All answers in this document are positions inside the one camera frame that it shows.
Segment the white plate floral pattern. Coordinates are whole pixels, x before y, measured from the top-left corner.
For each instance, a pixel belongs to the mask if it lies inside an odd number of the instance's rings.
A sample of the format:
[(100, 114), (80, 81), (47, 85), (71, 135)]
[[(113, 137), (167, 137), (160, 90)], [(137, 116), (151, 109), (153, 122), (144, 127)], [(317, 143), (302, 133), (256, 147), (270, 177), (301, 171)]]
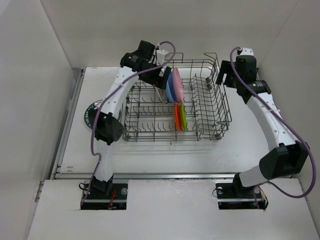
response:
[(170, 101), (167, 97), (166, 90), (161, 89), (161, 88), (156, 88), (156, 90), (157, 90), (157, 93), (158, 93), (158, 96), (159, 96), (159, 99), (161, 100), (161, 102), (164, 104), (168, 104)]

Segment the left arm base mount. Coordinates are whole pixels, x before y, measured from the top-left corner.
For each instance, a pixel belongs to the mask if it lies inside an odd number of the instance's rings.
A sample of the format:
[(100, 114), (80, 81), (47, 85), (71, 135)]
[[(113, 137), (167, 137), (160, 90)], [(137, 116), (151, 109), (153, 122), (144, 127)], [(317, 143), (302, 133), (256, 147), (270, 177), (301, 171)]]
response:
[(129, 191), (128, 181), (114, 180), (99, 181), (95, 177), (81, 182), (78, 187), (82, 190), (81, 210), (126, 210)]

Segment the white plate teal rim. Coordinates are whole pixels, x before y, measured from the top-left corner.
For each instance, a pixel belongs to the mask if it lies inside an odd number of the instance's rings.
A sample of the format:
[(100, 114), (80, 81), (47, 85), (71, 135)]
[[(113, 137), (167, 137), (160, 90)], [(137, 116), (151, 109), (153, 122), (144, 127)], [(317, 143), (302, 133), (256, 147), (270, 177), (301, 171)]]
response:
[(105, 101), (101, 99), (95, 101), (86, 109), (84, 122), (90, 129), (92, 129), (100, 108), (95, 127), (96, 131), (99, 133), (115, 132), (117, 134), (121, 134), (124, 130), (124, 126), (120, 120), (121, 107), (122, 103), (120, 103), (119, 100), (109, 99)]

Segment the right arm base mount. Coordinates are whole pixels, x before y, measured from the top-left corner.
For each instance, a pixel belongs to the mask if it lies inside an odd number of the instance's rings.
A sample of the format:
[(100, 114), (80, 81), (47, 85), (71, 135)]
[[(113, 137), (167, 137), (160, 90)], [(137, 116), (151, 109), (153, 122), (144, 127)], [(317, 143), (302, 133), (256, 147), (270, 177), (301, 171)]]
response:
[(212, 195), (217, 198), (219, 210), (265, 211), (269, 206), (269, 200), (260, 187), (237, 192), (232, 182), (216, 181)]

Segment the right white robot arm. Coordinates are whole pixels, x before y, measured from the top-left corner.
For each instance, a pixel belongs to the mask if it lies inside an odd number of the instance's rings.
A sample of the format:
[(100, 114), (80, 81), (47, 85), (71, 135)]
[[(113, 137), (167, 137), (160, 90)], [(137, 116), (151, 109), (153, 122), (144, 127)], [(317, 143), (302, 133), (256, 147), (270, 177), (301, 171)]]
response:
[(223, 60), (216, 80), (218, 85), (236, 89), (256, 117), (269, 149), (257, 166), (234, 176), (231, 190), (237, 197), (269, 180), (300, 173), (308, 157), (306, 147), (281, 122), (271, 89), (257, 79), (256, 66), (252, 55), (238, 55), (235, 63)]

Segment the grey wire dish rack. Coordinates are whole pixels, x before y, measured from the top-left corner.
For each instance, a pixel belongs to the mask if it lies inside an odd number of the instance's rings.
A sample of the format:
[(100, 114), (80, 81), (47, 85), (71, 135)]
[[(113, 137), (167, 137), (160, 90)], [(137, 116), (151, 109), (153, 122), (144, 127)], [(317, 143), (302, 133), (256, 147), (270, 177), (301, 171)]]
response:
[(219, 74), (217, 54), (205, 53), (200, 59), (187, 59), (178, 52), (169, 67), (177, 68), (182, 79), (188, 130), (176, 127), (173, 103), (163, 103), (156, 87), (138, 81), (131, 87), (123, 104), (123, 140), (221, 140), (232, 117), (226, 89), (216, 83)]

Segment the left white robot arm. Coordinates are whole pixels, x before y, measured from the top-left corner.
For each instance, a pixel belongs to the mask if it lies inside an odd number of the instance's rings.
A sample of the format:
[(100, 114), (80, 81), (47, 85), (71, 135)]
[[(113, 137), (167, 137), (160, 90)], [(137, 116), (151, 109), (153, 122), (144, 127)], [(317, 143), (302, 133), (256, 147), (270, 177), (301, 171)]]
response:
[(114, 82), (96, 109), (90, 112), (93, 117), (90, 147), (92, 155), (98, 156), (97, 165), (89, 183), (89, 190), (100, 198), (107, 198), (112, 192), (113, 160), (111, 149), (122, 137), (124, 126), (118, 119), (122, 104), (132, 86), (143, 81), (164, 90), (171, 72), (166, 58), (169, 52), (142, 40), (137, 50), (127, 52), (120, 60)]

